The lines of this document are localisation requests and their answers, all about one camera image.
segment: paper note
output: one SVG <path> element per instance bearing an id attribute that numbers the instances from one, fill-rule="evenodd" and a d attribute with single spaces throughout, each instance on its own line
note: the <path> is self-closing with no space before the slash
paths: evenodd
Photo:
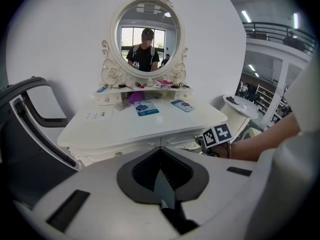
<path id="1" fill-rule="evenodd" d="M 112 115 L 112 109 L 113 109 L 113 105 L 105 111 L 90 110 L 85 115 L 85 121 L 94 122 L 94 121 L 101 121 L 101 120 L 108 119 Z"/>

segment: white wall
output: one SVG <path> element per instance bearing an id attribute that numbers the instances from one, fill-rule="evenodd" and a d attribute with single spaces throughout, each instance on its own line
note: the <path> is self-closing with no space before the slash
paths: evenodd
<path id="1" fill-rule="evenodd" d="M 174 54 L 177 42 L 177 32 L 173 29 L 168 29 L 165 32 L 165 48 L 164 54 L 170 54 L 170 57 Z"/>
<path id="2" fill-rule="evenodd" d="M 10 84 L 41 76 L 67 116 L 98 88 L 101 42 L 115 11 L 129 0 L 26 0 L 12 19 L 6 47 Z M 187 83 L 215 106 L 232 95 L 242 72 L 246 36 L 230 0 L 171 0 L 189 48 Z"/>

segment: black t-shirt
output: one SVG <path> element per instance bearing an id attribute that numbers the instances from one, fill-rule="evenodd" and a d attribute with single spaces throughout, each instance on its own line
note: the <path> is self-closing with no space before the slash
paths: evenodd
<path id="1" fill-rule="evenodd" d="M 134 53 L 134 46 L 129 50 L 128 55 L 126 56 L 128 61 L 131 62 L 139 62 L 139 70 L 144 72 L 150 72 L 151 71 L 151 46 L 147 49 L 142 49 L 141 45 L 136 50 L 136 54 L 132 58 L 132 55 Z M 159 62 L 159 55 L 157 51 L 154 51 L 154 56 L 152 58 L 152 62 Z"/>
<path id="2" fill-rule="evenodd" d="M 163 59 L 163 60 L 162 60 L 162 62 L 161 62 L 161 65 L 163 65 L 163 66 L 164 66 L 164 65 L 166 65 L 168 61 L 169 61 L 169 60 L 168 60 L 168 59 L 166 59 L 166 58 L 165 58 L 165 59 Z"/>

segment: purple cloth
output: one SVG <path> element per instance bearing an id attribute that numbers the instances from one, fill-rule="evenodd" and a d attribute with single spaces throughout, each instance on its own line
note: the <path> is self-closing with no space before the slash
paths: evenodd
<path id="1" fill-rule="evenodd" d="M 131 94 L 128 102 L 129 102 L 130 104 L 135 104 L 135 102 L 142 102 L 142 101 L 144 101 L 144 100 L 145 100 L 145 94 L 144 94 L 143 91 L 134 91 L 134 92 Z"/>

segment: white column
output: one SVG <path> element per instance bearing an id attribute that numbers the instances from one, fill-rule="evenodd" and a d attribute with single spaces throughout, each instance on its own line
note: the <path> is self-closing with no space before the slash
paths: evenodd
<path id="1" fill-rule="evenodd" d="M 288 73 L 288 67 L 289 67 L 289 61 L 283 60 L 282 66 L 281 66 L 281 73 L 280 73 L 280 77 L 279 77 L 279 82 L 278 82 L 278 85 L 275 89 L 271 104 L 269 105 L 268 110 L 265 112 L 265 115 L 262 118 L 261 123 L 259 124 L 259 127 L 263 130 L 266 128 L 268 122 L 271 120 L 274 113 L 276 112 L 276 109 L 278 107 L 278 103 L 280 102 L 280 100 L 284 94 L 285 86 L 286 86 L 286 78 L 287 78 L 287 73 Z"/>

